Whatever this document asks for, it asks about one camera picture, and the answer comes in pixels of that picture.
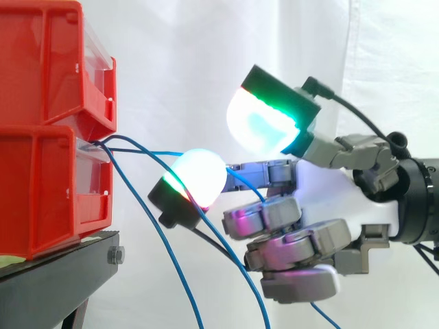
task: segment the black metal stand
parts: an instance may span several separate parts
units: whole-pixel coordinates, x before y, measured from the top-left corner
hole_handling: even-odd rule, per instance
[[[80,329],[88,298],[116,272],[111,259],[118,232],[0,269],[0,328]]]

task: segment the white backdrop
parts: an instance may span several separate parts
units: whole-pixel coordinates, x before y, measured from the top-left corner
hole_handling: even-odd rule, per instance
[[[431,149],[439,115],[433,112],[439,77],[434,1],[416,2],[424,16],[411,1],[352,2],[349,10],[347,0],[82,1],[117,59],[118,133],[150,149],[203,147],[229,163],[256,160],[230,136],[225,112],[257,63],[291,86],[314,75],[343,87],[385,132],[407,132],[412,153],[439,156]],[[318,130],[365,132],[343,110],[337,124],[337,108],[323,104]],[[145,198],[163,174],[143,156],[117,160]],[[117,175],[114,190],[112,228],[121,231],[126,262],[90,299],[84,328],[195,328],[157,233]],[[253,199],[251,193],[222,195],[209,218],[222,230],[222,211]],[[206,328],[263,328],[257,303],[230,262],[183,229],[166,233]],[[245,243],[232,246],[244,254]],[[372,252],[371,274],[342,278],[342,293],[318,304],[343,328],[434,326],[437,278],[409,247],[392,246],[392,253],[384,259]],[[308,304],[267,306],[273,328],[330,328]]]

